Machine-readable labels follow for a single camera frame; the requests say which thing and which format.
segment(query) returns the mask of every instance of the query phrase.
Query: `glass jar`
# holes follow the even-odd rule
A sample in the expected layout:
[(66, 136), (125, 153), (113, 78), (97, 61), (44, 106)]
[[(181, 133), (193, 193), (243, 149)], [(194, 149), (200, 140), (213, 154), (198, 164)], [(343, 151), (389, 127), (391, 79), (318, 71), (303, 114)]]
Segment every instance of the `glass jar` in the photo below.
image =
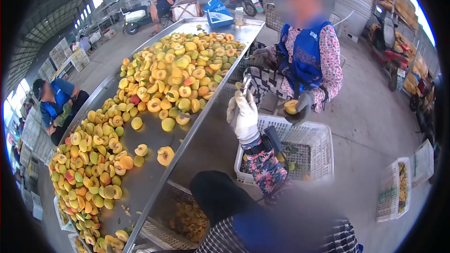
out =
[(234, 9), (234, 24), (235, 25), (244, 25), (244, 8), (236, 7)]

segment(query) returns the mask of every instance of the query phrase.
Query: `man sitting on chair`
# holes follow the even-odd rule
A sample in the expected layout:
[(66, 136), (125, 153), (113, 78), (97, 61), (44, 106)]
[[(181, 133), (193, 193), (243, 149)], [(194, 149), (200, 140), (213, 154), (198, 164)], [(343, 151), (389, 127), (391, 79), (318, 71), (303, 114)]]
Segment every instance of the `man sitting on chair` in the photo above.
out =
[(150, 36), (159, 33), (159, 19), (170, 12), (170, 7), (175, 3), (175, 0), (153, 0), (153, 3), (156, 4), (150, 5), (150, 15), (155, 23), (155, 31)]

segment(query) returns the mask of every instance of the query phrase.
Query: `blue vest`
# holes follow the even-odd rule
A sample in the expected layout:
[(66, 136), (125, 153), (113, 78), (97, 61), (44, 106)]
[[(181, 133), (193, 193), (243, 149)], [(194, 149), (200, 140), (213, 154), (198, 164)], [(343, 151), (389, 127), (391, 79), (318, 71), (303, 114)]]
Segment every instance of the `blue vest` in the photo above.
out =
[[(56, 84), (53, 82), (50, 84), (53, 87), (53, 92), (55, 96), (56, 104), (63, 109), (63, 105), (67, 103), (70, 100), (70, 95), (64, 93), (61, 88), (59, 88)], [(48, 111), (50, 114), (51, 119), (55, 119), (58, 114), (56, 113), (56, 110), (53, 108), (53, 106), (50, 104), (50, 102), (43, 102), (44, 108)]]
[(326, 20), (322, 24), (315, 25), (317, 26), (301, 30), (300, 34), (296, 37), (291, 65), (289, 64), (288, 50), (284, 45), (288, 39), (290, 26), (284, 24), (283, 29), (281, 30), (278, 47), (283, 54), (283, 58), (279, 70), (290, 67), (290, 70), (285, 71), (284, 75), (295, 94), (298, 94), (303, 90), (318, 88), (322, 82), (319, 36), (320, 31), (322, 31), (324, 26), (329, 25), (329, 27), (333, 27), (333, 25), (329, 20)]

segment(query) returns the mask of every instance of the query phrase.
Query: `license plate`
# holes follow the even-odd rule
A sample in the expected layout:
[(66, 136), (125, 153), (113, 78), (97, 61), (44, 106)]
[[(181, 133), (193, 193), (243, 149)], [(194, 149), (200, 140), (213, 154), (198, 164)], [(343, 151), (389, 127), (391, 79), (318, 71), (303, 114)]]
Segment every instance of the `license plate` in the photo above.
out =
[(399, 76), (405, 78), (406, 71), (405, 71), (405, 70), (402, 70), (401, 68), (398, 68), (398, 69), (397, 69), (397, 74), (398, 74)]

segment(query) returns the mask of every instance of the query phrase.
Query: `metal roof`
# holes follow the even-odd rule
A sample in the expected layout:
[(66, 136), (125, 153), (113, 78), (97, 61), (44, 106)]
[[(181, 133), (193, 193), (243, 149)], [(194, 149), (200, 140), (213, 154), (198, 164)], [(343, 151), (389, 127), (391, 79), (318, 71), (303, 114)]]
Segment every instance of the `metal roof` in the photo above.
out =
[(80, 15), (78, 11), (86, 8), (83, 0), (33, 0), (30, 6), (11, 58), (7, 94), (25, 77), (42, 45), (64, 27), (74, 24)]

